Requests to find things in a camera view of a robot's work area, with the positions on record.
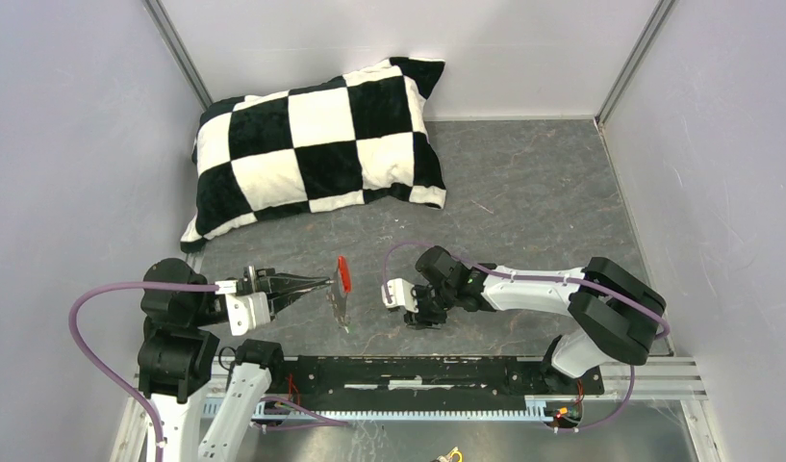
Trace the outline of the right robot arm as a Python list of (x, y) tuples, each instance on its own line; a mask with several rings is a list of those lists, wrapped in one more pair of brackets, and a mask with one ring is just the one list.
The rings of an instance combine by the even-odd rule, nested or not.
[(642, 366), (653, 343), (671, 331), (665, 299), (605, 257), (572, 269), (511, 269), (474, 263), (432, 245), (419, 256), (416, 270), (422, 284), (387, 278), (381, 288), (386, 308), (404, 309), (413, 327), (443, 324), (453, 308), (573, 320), (575, 330), (552, 342), (540, 367), (541, 381), (553, 393), (566, 392), (587, 371), (610, 361)]

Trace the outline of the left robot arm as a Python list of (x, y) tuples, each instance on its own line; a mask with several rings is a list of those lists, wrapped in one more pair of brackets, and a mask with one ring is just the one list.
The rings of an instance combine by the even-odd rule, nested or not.
[(147, 455), (158, 461), (235, 460), (260, 399), (288, 380), (279, 344), (244, 340), (235, 349), (221, 407), (201, 434), (220, 344), (208, 326), (226, 323), (233, 335), (244, 336), (310, 292), (350, 290), (340, 270), (301, 276), (248, 266), (239, 278), (212, 283), (173, 258), (152, 266), (143, 283), (139, 392), (157, 413), (150, 420)]

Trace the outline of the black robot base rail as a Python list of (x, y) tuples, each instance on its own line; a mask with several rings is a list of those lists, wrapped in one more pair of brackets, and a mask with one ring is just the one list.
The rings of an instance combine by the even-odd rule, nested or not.
[(593, 367), (579, 378), (546, 358), (518, 356), (285, 357), (267, 392), (311, 411), (519, 411), (525, 398), (598, 397)]

